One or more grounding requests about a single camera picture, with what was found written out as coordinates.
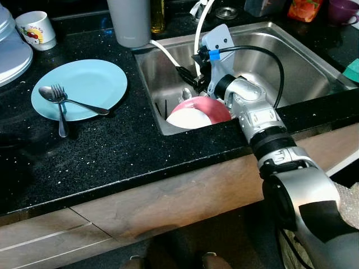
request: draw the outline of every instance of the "gray cup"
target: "gray cup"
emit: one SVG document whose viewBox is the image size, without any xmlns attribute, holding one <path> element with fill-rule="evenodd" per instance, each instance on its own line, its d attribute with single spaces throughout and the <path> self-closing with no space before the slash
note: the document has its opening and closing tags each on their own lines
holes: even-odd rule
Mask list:
<svg viewBox="0 0 359 269">
<path fill-rule="evenodd" d="M 117 42 L 128 48 L 151 39 L 150 0 L 107 0 Z"/>
</svg>

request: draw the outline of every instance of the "stainless steel sink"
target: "stainless steel sink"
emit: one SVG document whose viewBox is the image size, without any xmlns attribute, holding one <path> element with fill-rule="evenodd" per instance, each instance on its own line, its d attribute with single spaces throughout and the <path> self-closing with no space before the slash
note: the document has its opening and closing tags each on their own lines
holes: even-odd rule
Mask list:
<svg viewBox="0 0 359 269">
<path fill-rule="evenodd" d="M 295 38 L 271 22 L 230 28 L 235 45 L 253 45 L 270 50 L 278 56 L 284 67 L 284 90 L 279 106 L 300 103 L 336 92 L 354 89 L 355 85 L 340 72 L 302 45 Z M 177 62 L 195 74 L 194 35 L 159 41 Z M 155 119 L 162 134 L 172 135 L 186 131 L 165 121 L 178 105 L 178 97 L 184 87 L 189 87 L 178 75 L 174 65 L 158 48 L 148 45 L 132 51 Z M 256 81 L 270 83 L 273 89 L 279 87 L 279 71 L 276 62 L 268 55 L 252 51 L 236 52 L 234 64 L 236 75 L 251 76 Z M 269 92 L 275 99 L 277 93 Z"/>
</svg>

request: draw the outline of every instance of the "robotic arm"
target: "robotic arm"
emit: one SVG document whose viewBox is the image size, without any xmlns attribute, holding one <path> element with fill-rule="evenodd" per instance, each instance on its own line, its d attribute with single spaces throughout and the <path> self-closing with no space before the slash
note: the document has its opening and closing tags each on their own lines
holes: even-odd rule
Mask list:
<svg viewBox="0 0 359 269">
<path fill-rule="evenodd" d="M 214 29 L 204 36 L 202 43 L 210 48 L 218 36 L 228 40 L 229 31 L 223 27 L 227 28 L 221 25 L 220 32 Z M 238 118 L 258 160 L 264 198 L 278 225 L 295 233 L 315 269 L 359 268 L 359 231 L 341 218 L 334 183 L 295 144 L 267 101 L 266 89 L 233 75 L 232 54 L 211 60 L 208 93 L 222 99 Z"/>
</svg>

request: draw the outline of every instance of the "white cable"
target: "white cable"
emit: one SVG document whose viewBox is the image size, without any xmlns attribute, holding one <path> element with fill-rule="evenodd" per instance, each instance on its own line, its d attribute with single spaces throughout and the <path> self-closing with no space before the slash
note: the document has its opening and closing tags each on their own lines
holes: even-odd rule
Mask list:
<svg viewBox="0 0 359 269">
<path fill-rule="evenodd" d="M 198 51 L 199 43 L 200 43 L 200 34 L 201 34 L 201 30 L 202 30 L 202 25 L 203 25 L 204 19 L 206 18 L 206 15 L 207 15 L 209 9 L 211 8 L 213 2 L 214 2 L 214 0 L 209 0 L 209 1 L 208 1 L 208 4 L 207 4 L 206 7 L 204 8 L 203 13 L 202 13 L 202 15 L 201 15 L 201 17 L 200 17 L 200 20 L 199 20 L 199 22 L 198 22 L 198 26 L 197 26 L 197 30 L 196 30 L 196 35 L 195 35 L 194 54 L 196 54 L 197 51 Z M 197 76 L 199 76 L 199 75 L 201 74 L 200 66 L 198 65 L 198 63 L 195 63 L 195 66 L 196 66 Z"/>
<path fill-rule="evenodd" d="M 172 55 L 170 55 L 170 53 L 168 52 L 168 50 L 166 50 L 164 48 L 164 46 L 162 46 L 161 44 L 159 44 L 157 41 L 155 40 L 150 40 L 150 43 L 152 45 L 155 45 L 157 48 L 159 48 L 160 50 L 162 50 L 164 52 L 164 54 L 166 54 L 166 56 L 168 57 L 168 59 L 171 60 L 171 62 L 175 65 L 175 66 L 180 66 L 177 61 L 172 57 Z"/>
</svg>

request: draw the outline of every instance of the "speckled granite countertop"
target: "speckled granite countertop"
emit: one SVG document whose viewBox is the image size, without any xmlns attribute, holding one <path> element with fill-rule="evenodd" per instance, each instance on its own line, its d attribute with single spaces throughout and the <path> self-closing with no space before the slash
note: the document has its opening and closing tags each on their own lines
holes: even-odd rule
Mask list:
<svg viewBox="0 0 359 269">
<path fill-rule="evenodd" d="M 228 26 L 268 20 L 341 72 L 358 57 L 359 31 L 350 26 L 331 28 L 320 18 L 304 24 L 284 16 L 254 18 L 242 12 Z M 221 23 L 215 18 L 204 31 Z M 135 59 L 117 44 L 108 13 L 58 19 L 54 25 L 58 44 L 34 52 L 31 67 L 0 88 L 1 145 L 12 146 L 0 149 L 0 215 L 31 217 L 55 211 L 250 152 L 236 120 L 162 135 Z M 179 12 L 165 33 L 154 38 L 193 34 L 195 29 L 191 17 Z M 117 64 L 126 73 L 128 88 L 109 116 L 69 122 L 71 135 L 62 139 L 58 122 L 33 109 L 31 91 L 50 70 L 80 59 Z M 358 122 L 358 100 L 357 89 L 280 108 L 278 113 L 290 133 L 306 136 Z"/>
</svg>

